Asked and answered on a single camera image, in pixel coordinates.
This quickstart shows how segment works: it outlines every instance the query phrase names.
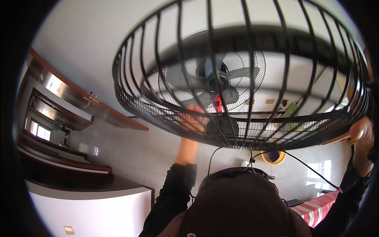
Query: light switch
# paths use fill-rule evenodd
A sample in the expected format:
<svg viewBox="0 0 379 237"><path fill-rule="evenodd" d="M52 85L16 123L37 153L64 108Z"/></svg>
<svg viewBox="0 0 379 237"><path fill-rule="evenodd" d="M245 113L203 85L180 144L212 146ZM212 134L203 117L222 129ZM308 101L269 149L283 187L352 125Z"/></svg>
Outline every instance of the light switch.
<svg viewBox="0 0 379 237"><path fill-rule="evenodd" d="M74 235L75 234L74 230L72 229L71 226L64 226L63 228L64 228L64 231L66 231L67 235Z"/></svg>

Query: red striped cloth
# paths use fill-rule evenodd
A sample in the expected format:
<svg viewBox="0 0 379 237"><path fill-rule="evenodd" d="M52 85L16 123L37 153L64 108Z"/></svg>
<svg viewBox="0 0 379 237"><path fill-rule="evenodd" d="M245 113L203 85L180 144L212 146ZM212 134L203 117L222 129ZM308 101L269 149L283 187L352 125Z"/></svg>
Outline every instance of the red striped cloth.
<svg viewBox="0 0 379 237"><path fill-rule="evenodd" d="M314 228L325 218L329 209L337 199L338 193L338 190L330 192L291 208L295 210L309 226Z"/></svg>

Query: black sleeve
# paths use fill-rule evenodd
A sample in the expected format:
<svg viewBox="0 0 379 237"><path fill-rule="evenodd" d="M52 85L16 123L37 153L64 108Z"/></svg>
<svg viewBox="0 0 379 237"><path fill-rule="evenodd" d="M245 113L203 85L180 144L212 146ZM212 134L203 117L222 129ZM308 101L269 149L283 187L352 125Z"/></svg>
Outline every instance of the black sleeve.
<svg viewBox="0 0 379 237"><path fill-rule="evenodd" d="M140 237L155 237L177 215L187 210L191 189L196 180L197 165L173 164L156 203L147 216Z"/></svg>
<svg viewBox="0 0 379 237"><path fill-rule="evenodd" d="M370 175L360 177L350 163L343 176L341 189L335 203L325 218L315 227L310 227L313 237L340 236L345 232L359 209L360 201L370 182Z"/></svg>

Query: yellow basin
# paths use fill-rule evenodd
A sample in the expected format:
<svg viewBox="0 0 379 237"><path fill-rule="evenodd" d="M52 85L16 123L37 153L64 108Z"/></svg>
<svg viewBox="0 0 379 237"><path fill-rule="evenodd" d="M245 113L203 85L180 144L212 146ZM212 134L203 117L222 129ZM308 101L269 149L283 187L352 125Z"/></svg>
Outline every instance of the yellow basin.
<svg viewBox="0 0 379 237"><path fill-rule="evenodd" d="M260 157L268 165L279 165L280 163L283 162L286 154L284 152L282 152L282 151L278 151L278 152L279 152L279 158L276 161L274 161L274 162L272 162L270 160L270 157L268 156L268 153L260 154Z"/></svg>

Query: window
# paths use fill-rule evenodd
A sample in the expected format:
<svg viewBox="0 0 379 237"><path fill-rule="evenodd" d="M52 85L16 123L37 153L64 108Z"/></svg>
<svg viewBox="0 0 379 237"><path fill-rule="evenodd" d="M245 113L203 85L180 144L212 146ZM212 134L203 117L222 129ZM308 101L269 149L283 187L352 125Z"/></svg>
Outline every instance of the window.
<svg viewBox="0 0 379 237"><path fill-rule="evenodd" d="M33 120L30 121L30 132L34 136L38 136L38 137L43 138L47 141L50 141L51 131L42 127L41 125L39 125L38 123L36 123Z"/></svg>

